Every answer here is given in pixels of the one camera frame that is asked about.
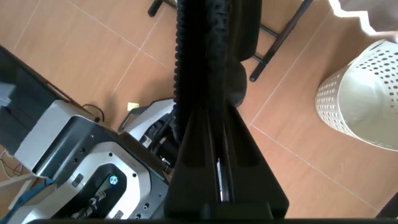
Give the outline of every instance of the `blue circular logo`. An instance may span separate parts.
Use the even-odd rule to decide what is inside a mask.
[[[116,177],[115,175],[111,176],[109,178],[109,183],[112,185],[116,185],[118,183],[118,177]]]

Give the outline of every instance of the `tiled floor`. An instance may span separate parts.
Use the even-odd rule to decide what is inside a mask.
[[[277,31],[300,4],[263,2],[262,22]],[[172,96],[176,13],[163,5],[150,18],[150,4],[0,0],[0,44],[77,102],[102,107],[115,128],[127,102]],[[320,82],[374,40],[357,19],[314,1],[258,81],[249,82],[239,111],[290,200],[288,217],[374,217],[398,191],[398,153],[332,130],[314,107]],[[261,31],[259,53],[272,41]],[[244,66],[251,73],[256,61]],[[0,193],[1,215],[12,194]]]

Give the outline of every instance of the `white plastic basket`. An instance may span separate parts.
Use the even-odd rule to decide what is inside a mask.
[[[319,86],[315,104],[330,127],[398,151],[398,44],[370,45]]]

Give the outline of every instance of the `black stand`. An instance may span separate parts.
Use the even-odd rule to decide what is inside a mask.
[[[259,78],[261,72],[265,69],[269,61],[271,61],[272,57],[275,55],[279,47],[283,44],[287,36],[293,30],[293,28],[296,26],[296,23],[299,21],[304,12],[308,9],[312,1],[313,0],[304,0],[303,3],[301,3],[300,7],[298,8],[297,12],[294,14],[293,18],[286,24],[285,28],[282,30],[282,33],[280,34],[277,34],[275,31],[266,27],[263,24],[260,25],[260,28],[262,30],[268,32],[270,35],[273,35],[276,38],[276,40],[264,56],[261,57],[258,54],[252,56],[254,59],[256,59],[259,62],[259,64],[250,75],[250,81],[255,82]],[[154,17],[163,2],[173,8],[177,8],[174,4],[172,4],[168,0],[155,0],[148,9],[148,15]]]

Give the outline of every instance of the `white cable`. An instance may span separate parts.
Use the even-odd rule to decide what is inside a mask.
[[[7,172],[7,168],[8,168],[8,169],[11,169],[11,170],[12,170],[12,168],[9,167],[9,166],[6,164],[6,162],[4,162],[4,159],[2,158],[2,156],[4,155],[4,153],[6,153],[8,157],[13,158],[13,156],[11,156],[10,154],[8,154],[8,152],[7,152],[6,149],[1,153],[1,155],[0,155],[0,162],[1,162],[2,170],[3,170],[4,174],[5,174],[8,178],[13,178],[13,177],[10,176],[10,175],[8,174],[8,172]],[[16,171],[16,168],[17,168],[18,166],[20,166],[19,172]],[[13,170],[13,172],[14,172],[14,177],[20,176],[20,175],[22,174],[22,170],[23,170],[24,166],[22,166],[22,164],[19,164],[18,166],[16,166],[15,169]]]

